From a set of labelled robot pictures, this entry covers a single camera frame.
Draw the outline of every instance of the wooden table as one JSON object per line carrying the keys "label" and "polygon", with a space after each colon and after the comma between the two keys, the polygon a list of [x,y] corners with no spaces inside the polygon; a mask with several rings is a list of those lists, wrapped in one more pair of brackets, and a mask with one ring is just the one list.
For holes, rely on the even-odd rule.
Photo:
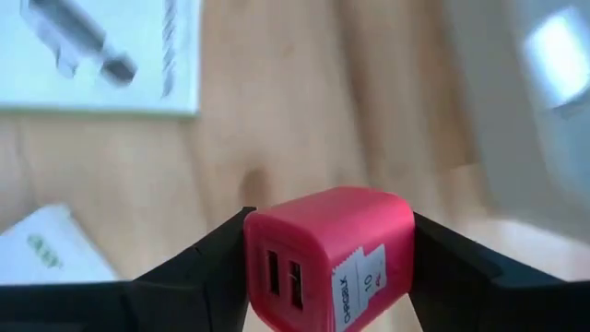
{"label": "wooden table", "polygon": [[[206,1],[202,49],[196,119],[3,116],[0,224],[66,202],[133,278],[241,206],[341,184],[490,218],[439,2]],[[404,300],[370,330],[417,323]]]}

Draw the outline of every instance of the red usb charger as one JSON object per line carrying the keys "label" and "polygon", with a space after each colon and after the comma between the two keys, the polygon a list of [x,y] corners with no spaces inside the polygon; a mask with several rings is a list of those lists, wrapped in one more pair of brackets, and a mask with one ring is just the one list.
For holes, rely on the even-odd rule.
{"label": "red usb charger", "polygon": [[398,196],[340,187],[255,211],[248,292],[277,331],[358,331],[412,285],[414,217]]}

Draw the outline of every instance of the blurry background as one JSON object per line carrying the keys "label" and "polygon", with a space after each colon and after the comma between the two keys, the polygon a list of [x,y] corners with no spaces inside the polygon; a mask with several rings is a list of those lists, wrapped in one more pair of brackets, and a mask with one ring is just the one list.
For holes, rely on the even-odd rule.
{"label": "blurry background", "polygon": [[[199,117],[3,116],[0,225],[66,202],[133,278],[241,206],[371,185],[584,279],[583,161],[560,153],[588,151],[557,125],[584,110],[543,103],[522,46],[561,7],[519,1],[206,1]],[[369,330],[419,328],[404,300]]]}

